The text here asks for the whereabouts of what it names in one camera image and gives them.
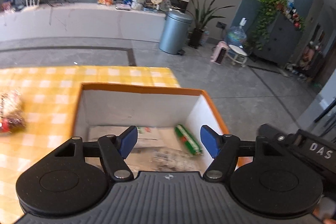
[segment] yellow checkered tablecloth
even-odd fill
[[[0,91],[17,89],[23,100],[26,129],[0,134],[0,223],[23,213],[16,196],[19,175],[71,136],[81,83],[100,82],[179,87],[168,68],[41,67],[0,70]]]

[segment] gray cabinet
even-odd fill
[[[269,40],[261,39],[262,50],[254,49],[253,53],[263,59],[285,66],[293,54],[302,32],[294,27],[284,15],[279,14],[269,27]]]

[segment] floor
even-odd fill
[[[284,77],[276,67],[249,61],[246,68],[229,60],[210,62],[214,45],[184,47],[185,56],[170,55],[158,43],[106,38],[39,38],[0,43],[0,68],[20,66],[119,65],[168,67],[186,88],[206,90],[232,134],[254,140],[269,123],[287,133],[316,94],[297,77]]]

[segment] black wall socket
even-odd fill
[[[226,24],[218,21],[216,27],[224,30],[226,28]]]

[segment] green snack tube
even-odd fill
[[[192,134],[181,124],[175,127],[175,133],[192,155],[201,155],[202,148]]]

